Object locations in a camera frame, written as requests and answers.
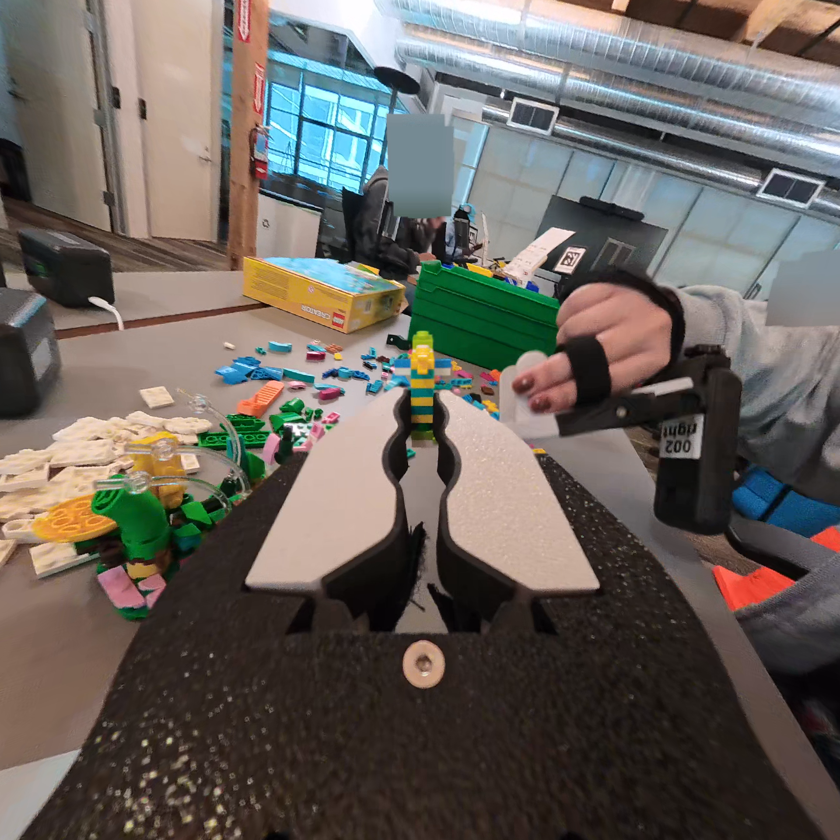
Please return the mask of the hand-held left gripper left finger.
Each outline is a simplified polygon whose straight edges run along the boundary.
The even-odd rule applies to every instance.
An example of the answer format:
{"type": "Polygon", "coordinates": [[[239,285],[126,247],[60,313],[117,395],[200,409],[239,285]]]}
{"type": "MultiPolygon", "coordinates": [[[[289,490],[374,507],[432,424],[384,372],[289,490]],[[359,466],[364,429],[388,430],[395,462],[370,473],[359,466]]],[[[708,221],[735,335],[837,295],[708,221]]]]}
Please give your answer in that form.
{"type": "Polygon", "coordinates": [[[246,578],[251,591],[376,599],[405,536],[405,391],[341,420],[303,460],[246,578]]]}

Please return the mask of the striped toy brick tower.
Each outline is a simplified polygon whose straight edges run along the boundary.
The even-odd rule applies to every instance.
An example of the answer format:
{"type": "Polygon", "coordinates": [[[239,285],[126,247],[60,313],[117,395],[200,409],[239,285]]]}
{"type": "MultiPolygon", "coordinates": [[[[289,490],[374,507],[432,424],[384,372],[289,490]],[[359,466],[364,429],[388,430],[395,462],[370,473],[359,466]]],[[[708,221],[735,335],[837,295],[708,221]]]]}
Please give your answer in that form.
{"type": "Polygon", "coordinates": [[[451,391],[463,370],[452,359],[437,356],[434,336],[426,330],[416,331],[410,350],[402,351],[391,362],[383,363],[389,374],[386,388],[401,386],[411,393],[412,437],[434,439],[434,398],[437,392],[451,391]]]}

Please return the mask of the person's right forearm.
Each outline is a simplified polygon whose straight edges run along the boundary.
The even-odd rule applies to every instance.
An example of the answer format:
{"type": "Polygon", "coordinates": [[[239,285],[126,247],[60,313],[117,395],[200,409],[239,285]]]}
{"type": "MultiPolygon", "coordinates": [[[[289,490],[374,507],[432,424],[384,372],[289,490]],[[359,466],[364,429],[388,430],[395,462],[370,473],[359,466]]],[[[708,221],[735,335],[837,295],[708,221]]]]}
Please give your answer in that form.
{"type": "Polygon", "coordinates": [[[684,349],[719,345],[742,382],[738,453],[838,505],[839,328],[765,325],[767,304],[722,287],[676,290],[684,349]]]}

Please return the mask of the orange object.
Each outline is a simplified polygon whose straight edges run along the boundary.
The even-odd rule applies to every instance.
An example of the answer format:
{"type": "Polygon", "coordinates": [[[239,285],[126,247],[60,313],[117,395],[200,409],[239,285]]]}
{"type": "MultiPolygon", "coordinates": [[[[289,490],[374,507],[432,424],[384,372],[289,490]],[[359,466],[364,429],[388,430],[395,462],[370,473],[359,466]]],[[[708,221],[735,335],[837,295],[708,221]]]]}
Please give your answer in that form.
{"type": "MultiPolygon", "coordinates": [[[[827,528],[809,539],[815,543],[820,543],[831,551],[838,552],[839,550],[837,527],[827,528]]],[[[712,568],[712,574],[724,601],[734,612],[765,602],[800,581],[792,581],[760,565],[758,565],[757,570],[748,574],[739,574],[716,565],[712,568]]]]}

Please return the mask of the green brick tree model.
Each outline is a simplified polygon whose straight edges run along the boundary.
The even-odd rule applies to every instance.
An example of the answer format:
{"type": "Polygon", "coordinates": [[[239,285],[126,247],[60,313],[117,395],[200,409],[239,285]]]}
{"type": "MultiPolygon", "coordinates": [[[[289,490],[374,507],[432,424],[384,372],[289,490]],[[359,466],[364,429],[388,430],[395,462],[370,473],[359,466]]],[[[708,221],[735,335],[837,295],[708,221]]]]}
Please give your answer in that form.
{"type": "Polygon", "coordinates": [[[55,500],[25,527],[36,579],[93,564],[112,608],[139,621],[264,479],[264,422],[186,400],[187,416],[135,411],[59,430],[43,464],[59,481],[55,500]]]}

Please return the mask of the green plastic storage bin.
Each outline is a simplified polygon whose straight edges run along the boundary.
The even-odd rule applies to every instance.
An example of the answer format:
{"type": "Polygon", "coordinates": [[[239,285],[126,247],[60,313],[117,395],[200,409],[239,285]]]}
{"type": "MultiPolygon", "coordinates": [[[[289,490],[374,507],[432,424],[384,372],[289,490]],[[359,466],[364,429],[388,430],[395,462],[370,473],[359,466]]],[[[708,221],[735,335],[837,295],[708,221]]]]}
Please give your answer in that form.
{"type": "Polygon", "coordinates": [[[558,311],[538,291],[429,260],[416,281],[408,339],[426,331],[435,352],[502,371],[526,352],[555,353],[558,311]]]}

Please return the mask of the yellow toy box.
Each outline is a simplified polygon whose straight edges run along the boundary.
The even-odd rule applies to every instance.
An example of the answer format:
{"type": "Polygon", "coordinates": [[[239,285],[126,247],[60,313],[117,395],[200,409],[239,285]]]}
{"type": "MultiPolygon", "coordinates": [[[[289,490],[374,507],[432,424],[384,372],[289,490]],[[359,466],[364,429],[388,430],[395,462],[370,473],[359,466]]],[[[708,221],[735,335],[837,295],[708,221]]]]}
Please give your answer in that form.
{"type": "Polygon", "coordinates": [[[399,315],[406,301],[402,284],[333,259],[246,257],[243,270],[246,298],[343,334],[399,315]]]}

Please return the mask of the pile of white plates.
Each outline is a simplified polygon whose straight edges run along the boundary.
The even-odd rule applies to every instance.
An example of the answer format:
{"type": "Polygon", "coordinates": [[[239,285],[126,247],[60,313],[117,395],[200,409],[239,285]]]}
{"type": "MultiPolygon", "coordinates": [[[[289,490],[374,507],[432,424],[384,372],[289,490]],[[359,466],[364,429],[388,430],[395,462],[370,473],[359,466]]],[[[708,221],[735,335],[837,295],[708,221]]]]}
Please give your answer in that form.
{"type": "Polygon", "coordinates": [[[41,449],[2,457],[2,563],[27,546],[38,580],[96,561],[131,582],[164,575],[230,506],[215,511],[187,487],[203,436],[225,429],[200,396],[192,414],[84,416],[41,449]]]}

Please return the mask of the white recycling cabinet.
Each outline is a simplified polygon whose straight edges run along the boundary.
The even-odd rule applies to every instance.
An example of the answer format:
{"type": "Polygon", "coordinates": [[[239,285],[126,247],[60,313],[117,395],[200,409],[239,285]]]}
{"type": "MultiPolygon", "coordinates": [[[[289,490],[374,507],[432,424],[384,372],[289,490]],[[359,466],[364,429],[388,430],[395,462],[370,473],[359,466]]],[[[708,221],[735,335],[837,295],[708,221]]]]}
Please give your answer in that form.
{"type": "Polygon", "coordinates": [[[322,211],[316,207],[260,191],[256,256],[316,257],[321,219],[322,211]]]}

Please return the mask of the black power station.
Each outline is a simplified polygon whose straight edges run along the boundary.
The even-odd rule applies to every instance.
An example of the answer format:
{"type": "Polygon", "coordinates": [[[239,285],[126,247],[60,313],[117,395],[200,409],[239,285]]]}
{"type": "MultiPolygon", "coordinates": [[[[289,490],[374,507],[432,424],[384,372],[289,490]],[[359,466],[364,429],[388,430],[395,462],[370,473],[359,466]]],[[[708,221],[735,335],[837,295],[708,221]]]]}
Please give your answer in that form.
{"type": "Polygon", "coordinates": [[[110,253],[77,235],[42,228],[17,232],[29,285],[65,308],[87,308],[90,298],[112,305],[110,253]]]}

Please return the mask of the large window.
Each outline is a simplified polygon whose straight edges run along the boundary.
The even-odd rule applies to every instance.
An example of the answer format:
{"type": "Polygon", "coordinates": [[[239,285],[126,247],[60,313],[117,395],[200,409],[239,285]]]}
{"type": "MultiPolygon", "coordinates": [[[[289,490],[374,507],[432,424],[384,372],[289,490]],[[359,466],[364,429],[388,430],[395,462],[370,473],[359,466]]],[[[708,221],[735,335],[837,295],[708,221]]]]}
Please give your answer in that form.
{"type": "Polygon", "coordinates": [[[379,167],[390,92],[292,73],[266,93],[268,172],[359,193],[379,167]]]}

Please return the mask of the white open door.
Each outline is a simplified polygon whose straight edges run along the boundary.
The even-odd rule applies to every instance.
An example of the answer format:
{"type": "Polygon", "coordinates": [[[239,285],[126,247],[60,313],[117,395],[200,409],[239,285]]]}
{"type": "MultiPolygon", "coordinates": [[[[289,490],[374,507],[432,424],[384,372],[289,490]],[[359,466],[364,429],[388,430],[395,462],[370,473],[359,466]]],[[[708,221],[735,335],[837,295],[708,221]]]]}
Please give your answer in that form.
{"type": "Polygon", "coordinates": [[[31,202],[112,231],[87,2],[2,1],[1,12],[31,202]]]}

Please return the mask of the silver air duct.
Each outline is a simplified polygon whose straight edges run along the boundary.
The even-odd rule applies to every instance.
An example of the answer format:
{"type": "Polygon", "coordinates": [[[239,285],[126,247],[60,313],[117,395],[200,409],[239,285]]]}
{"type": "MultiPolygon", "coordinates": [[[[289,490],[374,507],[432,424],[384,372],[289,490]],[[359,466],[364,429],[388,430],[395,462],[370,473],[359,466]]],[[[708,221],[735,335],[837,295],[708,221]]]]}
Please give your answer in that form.
{"type": "Polygon", "coordinates": [[[547,58],[611,62],[669,75],[755,71],[827,82],[838,65],[734,44],[562,2],[384,1],[383,13],[415,25],[547,58]]]}
{"type": "Polygon", "coordinates": [[[836,128],[839,118],[838,69],[805,59],[753,53],[737,45],[715,45],[708,38],[682,39],[667,45],[574,32],[570,43],[549,42],[549,55],[509,45],[483,43],[424,27],[405,28],[395,56],[407,63],[463,66],[469,56],[517,61],[541,68],[601,72],[620,80],[643,82],[751,109],[774,118],[792,119],[818,128],[836,128]]]}
{"type": "Polygon", "coordinates": [[[559,118],[549,135],[537,134],[538,139],[566,144],[579,151],[589,151],[650,169],[677,175],[705,186],[715,186],[726,192],[758,197],[766,204],[802,211],[825,221],[838,221],[838,190],[821,187],[809,206],[786,204],[780,198],[759,195],[763,182],[770,175],[766,168],[755,169],[739,162],[726,161],[672,144],[603,128],[577,119],[559,118]]]}

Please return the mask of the duct vent grille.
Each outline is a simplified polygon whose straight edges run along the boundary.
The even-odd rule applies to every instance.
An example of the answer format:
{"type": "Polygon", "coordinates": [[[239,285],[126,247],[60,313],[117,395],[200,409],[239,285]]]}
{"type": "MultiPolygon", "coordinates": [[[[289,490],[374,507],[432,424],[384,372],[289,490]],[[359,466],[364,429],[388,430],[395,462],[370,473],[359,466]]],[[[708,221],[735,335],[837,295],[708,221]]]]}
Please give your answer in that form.
{"type": "Polygon", "coordinates": [[[772,203],[807,209],[825,185],[822,179],[774,167],[764,177],[755,195],[772,203]]]}
{"type": "Polygon", "coordinates": [[[506,120],[506,126],[525,133],[550,137],[560,115],[560,108],[544,102],[515,97],[506,120]]]}

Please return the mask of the wooden post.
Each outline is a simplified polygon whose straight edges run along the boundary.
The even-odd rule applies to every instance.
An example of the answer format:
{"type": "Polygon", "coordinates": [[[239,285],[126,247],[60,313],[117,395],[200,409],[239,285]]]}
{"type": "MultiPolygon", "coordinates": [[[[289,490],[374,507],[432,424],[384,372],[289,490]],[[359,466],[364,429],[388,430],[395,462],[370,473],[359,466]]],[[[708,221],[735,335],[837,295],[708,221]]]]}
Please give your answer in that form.
{"type": "Polygon", "coordinates": [[[229,189],[227,255],[232,270],[256,254],[259,181],[249,171],[249,133],[262,118],[253,109],[255,62],[266,68],[270,27],[270,2],[252,1],[252,30],[245,44],[233,33],[233,68],[229,137],[229,189]]]}

